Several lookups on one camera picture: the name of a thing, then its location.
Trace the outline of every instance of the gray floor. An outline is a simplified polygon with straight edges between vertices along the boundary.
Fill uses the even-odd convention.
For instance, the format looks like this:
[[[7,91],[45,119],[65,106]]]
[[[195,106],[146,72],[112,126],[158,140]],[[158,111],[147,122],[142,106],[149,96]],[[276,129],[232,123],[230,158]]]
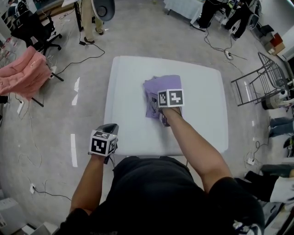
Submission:
[[[154,5],[150,0],[118,0],[116,14],[106,22],[105,35],[95,34],[96,44],[105,50],[101,58],[89,59],[82,64],[71,65],[57,79],[49,80],[36,96],[44,101],[45,107],[30,103],[29,113],[22,120],[17,117],[18,101],[11,95],[11,104],[4,112],[0,129],[0,181],[6,196],[15,198],[27,214],[28,221],[37,226],[44,221],[59,225],[67,216],[70,201],[61,197],[29,192],[30,181],[40,191],[71,197],[88,163],[88,141],[92,129],[103,124],[108,79],[112,60],[115,56],[149,56],[195,63],[218,69],[223,78],[226,93],[229,148],[222,155],[234,176],[242,176],[249,169],[258,171],[258,165],[245,165],[244,160],[250,151],[255,150],[255,141],[267,142],[269,117],[291,116],[284,109],[264,111],[261,105],[247,104],[237,107],[238,98],[234,95],[232,80],[261,66],[257,52],[266,54],[260,43],[248,30],[238,41],[233,41],[230,52],[248,60],[235,57],[235,66],[227,62],[222,52],[215,51],[204,42],[205,33],[189,26],[189,20],[172,12],[167,16],[160,1]],[[94,46],[79,45],[79,31],[75,14],[63,20],[54,17],[57,31],[62,29],[62,39],[56,43],[63,46],[58,52],[52,48],[47,56],[53,55],[51,62],[57,62],[61,71],[70,62],[79,62],[89,56],[98,56],[101,51]],[[213,20],[209,28],[209,39],[213,46],[230,46],[230,36]],[[20,55],[25,50],[18,50]],[[271,56],[284,67],[277,57]],[[39,151],[35,148],[31,135]],[[77,164],[74,168],[71,158],[71,134],[75,135]],[[286,136],[276,137],[263,146],[256,158],[260,165],[265,162],[280,162],[284,156],[282,148]],[[118,163],[123,157],[115,156]],[[195,172],[195,181],[199,181]],[[105,167],[103,179],[104,200],[111,186],[112,165]]]

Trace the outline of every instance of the folded purple shirt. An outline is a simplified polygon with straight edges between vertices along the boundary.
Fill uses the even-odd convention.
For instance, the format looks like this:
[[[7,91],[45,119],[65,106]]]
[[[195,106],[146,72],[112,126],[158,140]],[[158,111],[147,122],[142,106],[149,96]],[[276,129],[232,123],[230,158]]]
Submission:
[[[165,75],[162,77],[153,77],[151,80],[146,80],[143,84],[145,89],[147,110],[147,118],[159,119],[157,93],[166,89],[181,89],[181,78],[178,75]]]

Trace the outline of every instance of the pink jacket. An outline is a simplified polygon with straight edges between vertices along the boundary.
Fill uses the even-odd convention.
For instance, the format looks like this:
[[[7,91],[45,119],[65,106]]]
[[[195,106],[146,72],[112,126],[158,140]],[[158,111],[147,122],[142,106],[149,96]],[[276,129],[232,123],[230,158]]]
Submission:
[[[30,46],[14,62],[0,68],[0,95],[13,92],[29,101],[50,75],[46,57]]]

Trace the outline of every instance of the black office chair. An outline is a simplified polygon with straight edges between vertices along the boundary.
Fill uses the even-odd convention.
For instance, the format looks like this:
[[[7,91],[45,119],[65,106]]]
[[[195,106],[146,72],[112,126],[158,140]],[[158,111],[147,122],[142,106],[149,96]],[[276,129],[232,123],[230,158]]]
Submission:
[[[46,54],[50,46],[55,46],[58,50],[61,50],[60,45],[52,43],[56,38],[62,38],[61,34],[56,35],[55,32],[55,37],[48,41],[55,28],[50,14],[46,17],[50,22],[44,26],[36,13],[33,14],[31,11],[24,12],[13,22],[15,29],[11,32],[11,35],[25,41],[27,47],[33,46],[37,51],[43,50],[43,55]],[[35,37],[38,42],[33,44],[32,37]]]

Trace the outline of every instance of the shoe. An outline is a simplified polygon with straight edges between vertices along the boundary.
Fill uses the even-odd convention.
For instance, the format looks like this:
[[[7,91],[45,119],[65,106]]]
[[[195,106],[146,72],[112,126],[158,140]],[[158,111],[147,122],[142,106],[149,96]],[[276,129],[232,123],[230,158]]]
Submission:
[[[199,24],[197,24],[196,26],[193,25],[193,27],[200,30],[200,31],[202,31],[202,32],[206,32],[206,28],[200,27]]]
[[[229,32],[229,29],[226,28],[226,26],[224,24],[220,25],[224,30],[226,30],[227,32]]]
[[[234,34],[232,34],[232,38],[233,38],[235,41],[237,41],[237,39],[238,39]]]
[[[95,30],[96,30],[97,33],[99,33],[99,35],[103,35],[103,34],[104,34],[104,30],[103,30],[103,29],[101,29],[102,32],[98,32],[98,31],[97,31],[97,28],[95,28]]]
[[[90,44],[94,44],[95,43],[94,40],[93,41],[88,41],[86,37],[84,37],[84,40],[85,40],[85,42],[90,43]]]

